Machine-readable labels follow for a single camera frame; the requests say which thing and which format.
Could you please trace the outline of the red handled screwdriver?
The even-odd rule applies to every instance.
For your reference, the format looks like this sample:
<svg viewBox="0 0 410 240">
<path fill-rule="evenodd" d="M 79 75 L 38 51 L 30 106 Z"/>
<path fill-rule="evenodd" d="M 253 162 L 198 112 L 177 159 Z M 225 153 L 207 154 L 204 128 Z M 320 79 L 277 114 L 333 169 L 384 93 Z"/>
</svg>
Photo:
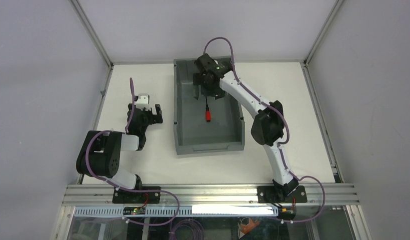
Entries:
<svg viewBox="0 0 410 240">
<path fill-rule="evenodd" d="M 208 105 L 208 98 L 205 97 L 205 103 L 206 103 L 206 107 L 205 107 L 205 119 L 206 122 L 210 122 L 211 121 L 211 113 L 210 113 L 210 109 L 209 109 L 209 105 Z"/>
</svg>

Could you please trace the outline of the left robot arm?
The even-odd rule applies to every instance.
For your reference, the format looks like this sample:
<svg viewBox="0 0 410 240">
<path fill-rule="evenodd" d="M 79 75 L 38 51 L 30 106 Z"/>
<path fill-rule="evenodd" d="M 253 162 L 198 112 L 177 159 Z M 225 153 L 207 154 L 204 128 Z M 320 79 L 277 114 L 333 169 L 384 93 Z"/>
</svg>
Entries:
<svg viewBox="0 0 410 240">
<path fill-rule="evenodd" d="M 102 180 L 122 190 L 142 191 L 139 175 L 124 169 L 120 164 L 122 151 L 141 151 L 146 144 L 146 131 L 150 125 L 162 124 L 162 110 L 155 105 L 151 108 L 138 108 L 128 105 L 128 132 L 90 130 L 86 134 L 76 160 L 79 174 Z"/>
</svg>

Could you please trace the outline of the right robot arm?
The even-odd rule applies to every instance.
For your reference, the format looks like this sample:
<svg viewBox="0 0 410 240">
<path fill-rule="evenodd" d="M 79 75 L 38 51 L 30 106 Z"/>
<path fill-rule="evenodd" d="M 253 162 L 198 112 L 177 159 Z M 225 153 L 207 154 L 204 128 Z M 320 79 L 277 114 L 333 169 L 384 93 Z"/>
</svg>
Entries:
<svg viewBox="0 0 410 240">
<path fill-rule="evenodd" d="M 290 132 L 283 115 L 283 105 L 267 101 L 260 94 L 240 81 L 231 61 L 217 61 L 203 54 L 194 61 L 198 72 L 193 75 L 197 93 L 206 97 L 221 98 L 228 93 L 253 118 L 251 136 L 262 145 L 273 173 L 274 195 L 285 200 L 299 185 L 284 155 L 284 145 Z"/>
</svg>

